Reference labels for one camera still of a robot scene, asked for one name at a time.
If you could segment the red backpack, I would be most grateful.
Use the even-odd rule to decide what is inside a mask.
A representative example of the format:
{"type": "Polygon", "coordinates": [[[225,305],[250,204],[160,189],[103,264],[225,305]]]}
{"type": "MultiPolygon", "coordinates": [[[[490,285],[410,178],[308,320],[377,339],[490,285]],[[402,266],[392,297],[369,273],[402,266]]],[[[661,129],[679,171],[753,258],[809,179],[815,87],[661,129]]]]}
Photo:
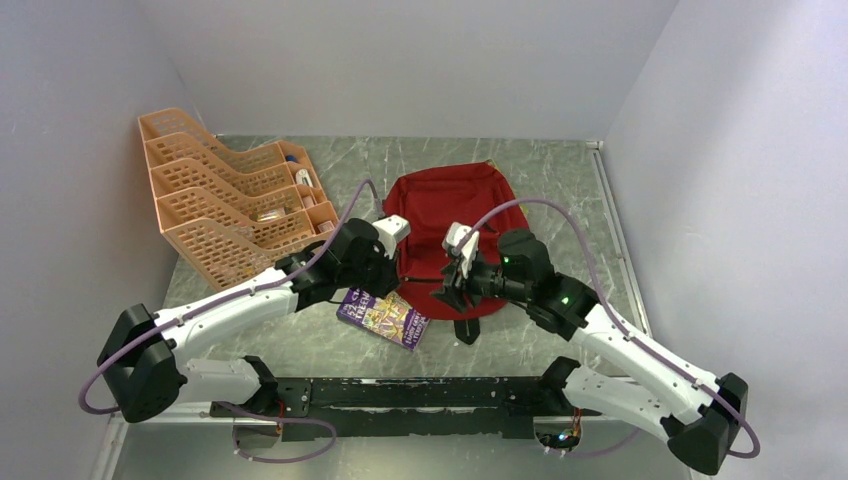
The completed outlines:
{"type": "Polygon", "coordinates": [[[448,265],[442,241],[451,225],[472,226],[495,207],[515,198],[507,179],[491,163],[434,167],[400,177],[383,202],[383,212],[406,219],[411,233],[400,243],[397,294],[432,320],[451,321],[456,338],[473,344],[482,316],[506,302],[485,299],[466,313],[439,302],[431,293],[442,285],[448,265]]]}

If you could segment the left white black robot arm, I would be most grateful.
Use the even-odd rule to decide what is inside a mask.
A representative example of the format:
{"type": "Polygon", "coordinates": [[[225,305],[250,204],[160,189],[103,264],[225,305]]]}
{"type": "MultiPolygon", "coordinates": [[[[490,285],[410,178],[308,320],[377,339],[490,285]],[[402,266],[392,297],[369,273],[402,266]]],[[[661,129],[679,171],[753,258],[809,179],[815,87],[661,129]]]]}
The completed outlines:
{"type": "Polygon", "coordinates": [[[399,286],[395,252],[410,232],[398,215],[354,218],[334,238],[277,261],[257,276],[181,307],[149,311],[136,304],[118,317],[97,358],[98,372],[129,423],[201,401],[239,405],[261,416],[273,409],[278,383],[255,356],[200,358],[206,348],[249,326],[359,289],[385,297],[399,286]]]}

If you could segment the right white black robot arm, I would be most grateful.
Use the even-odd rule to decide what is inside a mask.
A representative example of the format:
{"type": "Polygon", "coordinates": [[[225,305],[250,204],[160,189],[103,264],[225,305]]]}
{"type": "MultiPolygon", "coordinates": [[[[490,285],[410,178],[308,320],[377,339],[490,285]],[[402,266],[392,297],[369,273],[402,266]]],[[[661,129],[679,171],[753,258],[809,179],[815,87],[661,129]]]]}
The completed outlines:
{"type": "Polygon", "coordinates": [[[460,313],[485,300],[516,304],[543,330],[601,356],[628,377],[621,381],[559,358],[539,389],[548,412],[562,414],[573,406],[614,417],[663,441],[687,467],[704,475],[719,472],[742,429],[745,380],[701,369],[628,325],[591,287],[556,272],[547,247],[529,230],[501,235],[496,263],[479,252],[479,239],[467,225],[450,226],[443,241],[450,262],[434,298],[460,313]]]}

